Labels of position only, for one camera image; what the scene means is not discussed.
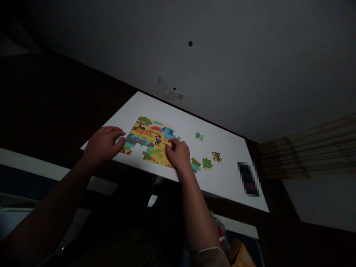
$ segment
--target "white table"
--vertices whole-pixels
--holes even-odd
[[[212,160],[212,152],[221,154],[222,162],[211,161],[214,165],[211,171],[204,170],[203,165],[201,165],[201,171],[196,173],[202,190],[269,212],[256,170],[243,138],[140,92],[137,92],[103,126],[118,126],[128,134],[141,115],[172,125],[175,130],[174,134],[181,137],[181,140],[189,146],[191,157],[197,159],[201,164],[202,158]],[[196,132],[204,135],[203,142],[195,137]],[[178,181],[175,169],[143,160],[142,152],[146,149],[146,146],[140,147],[139,144],[136,144],[131,155],[119,153],[114,157],[114,160]],[[238,161],[247,162],[250,165],[260,193],[259,197],[245,193],[237,167]]]

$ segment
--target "forearm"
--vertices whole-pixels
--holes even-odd
[[[179,172],[182,184],[185,229],[192,253],[209,247],[220,247],[220,242],[204,196],[192,168]]]
[[[56,250],[79,208],[94,168],[81,159],[10,233],[4,245],[14,256],[45,258]]]

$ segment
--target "person's left hand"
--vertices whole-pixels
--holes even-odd
[[[100,128],[89,139],[84,149],[83,159],[94,165],[99,165],[108,159],[112,159],[125,144],[124,137],[121,137],[115,144],[115,140],[122,135],[125,135],[125,133],[118,127],[109,126]]]

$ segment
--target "jigsaw puzzle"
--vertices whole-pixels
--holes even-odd
[[[220,153],[218,153],[218,152],[212,152],[211,154],[213,155],[214,161],[217,161],[218,163],[220,163],[220,162],[223,161],[223,159],[220,158]]]
[[[213,164],[211,164],[211,160],[208,158],[203,159],[203,169],[206,171],[212,171]]]
[[[193,157],[192,162],[190,163],[190,165],[192,166],[193,170],[195,173],[197,173],[198,171],[200,171],[200,166],[201,164]]]
[[[195,133],[195,138],[199,139],[200,141],[204,141],[204,136],[202,134],[200,134],[199,132]]]
[[[176,137],[174,132],[174,128],[170,125],[140,116],[126,137],[120,152],[130,155],[136,144],[141,147],[146,146],[147,150],[142,153],[144,160],[175,169],[165,151],[165,144],[170,145],[167,142],[169,139],[180,140],[180,137]]]

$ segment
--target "plastic bag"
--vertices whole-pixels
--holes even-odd
[[[227,240],[225,225],[223,225],[223,223],[219,220],[219,218],[216,217],[216,215],[213,213],[212,210],[210,210],[210,215],[214,222],[216,232],[218,233],[221,249],[223,251],[230,249],[230,244],[229,241]]]

